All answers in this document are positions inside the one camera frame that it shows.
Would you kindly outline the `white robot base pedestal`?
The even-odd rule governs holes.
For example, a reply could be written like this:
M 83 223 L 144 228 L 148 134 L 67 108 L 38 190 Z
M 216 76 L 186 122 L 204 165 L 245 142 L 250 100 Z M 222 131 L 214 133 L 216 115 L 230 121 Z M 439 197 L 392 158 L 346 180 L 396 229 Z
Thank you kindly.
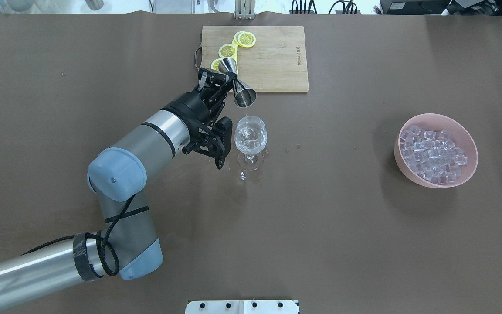
M 298 300 L 194 300 L 186 314 L 300 314 Z

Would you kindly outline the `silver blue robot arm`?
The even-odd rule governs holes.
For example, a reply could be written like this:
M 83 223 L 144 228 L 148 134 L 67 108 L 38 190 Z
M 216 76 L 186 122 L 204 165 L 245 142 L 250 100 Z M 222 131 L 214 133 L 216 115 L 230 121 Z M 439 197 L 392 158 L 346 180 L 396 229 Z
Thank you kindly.
M 220 113 L 237 74 L 201 68 L 198 80 L 89 164 L 86 178 L 104 229 L 61 237 L 0 263 L 0 311 L 104 276 L 134 280 L 160 267 L 146 184 L 179 154 L 197 152 L 221 169 L 231 150 L 233 124 Z

